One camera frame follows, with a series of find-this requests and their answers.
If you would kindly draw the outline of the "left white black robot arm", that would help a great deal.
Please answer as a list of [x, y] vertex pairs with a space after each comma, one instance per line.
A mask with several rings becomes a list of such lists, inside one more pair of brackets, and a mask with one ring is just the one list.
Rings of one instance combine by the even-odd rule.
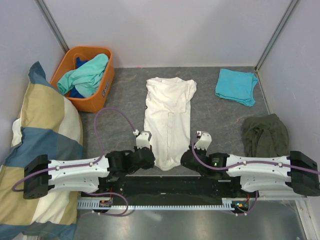
[[113, 182], [154, 165], [155, 156], [147, 147], [79, 160], [49, 160], [42, 154], [24, 168], [23, 197], [38, 199], [52, 192], [85, 192], [104, 197]]

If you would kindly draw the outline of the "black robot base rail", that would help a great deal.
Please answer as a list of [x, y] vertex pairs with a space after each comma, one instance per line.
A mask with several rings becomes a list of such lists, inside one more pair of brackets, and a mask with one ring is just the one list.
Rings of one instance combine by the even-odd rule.
[[241, 189], [240, 178], [218, 181], [204, 176], [124, 176], [105, 182], [97, 193], [111, 192], [117, 204], [125, 202], [114, 194], [124, 196], [128, 204], [220, 204], [223, 198], [259, 197], [257, 191]]

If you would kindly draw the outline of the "white t shirt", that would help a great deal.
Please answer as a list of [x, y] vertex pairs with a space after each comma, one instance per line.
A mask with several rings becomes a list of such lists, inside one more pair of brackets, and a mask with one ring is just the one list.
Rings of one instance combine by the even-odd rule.
[[181, 164], [191, 137], [191, 100], [194, 80], [151, 78], [146, 81], [144, 130], [151, 133], [155, 166], [169, 171]]

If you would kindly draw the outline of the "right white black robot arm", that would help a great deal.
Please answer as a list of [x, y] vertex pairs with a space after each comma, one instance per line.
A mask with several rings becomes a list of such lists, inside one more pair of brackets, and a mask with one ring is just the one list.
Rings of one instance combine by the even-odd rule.
[[306, 197], [320, 195], [318, 165], [300, 151], [262, 158], [206, 153], [190, 148], [182, 155], [180, 163], [201, 176], [225, 183], [235, 197], [255, 191], [293, 192]]

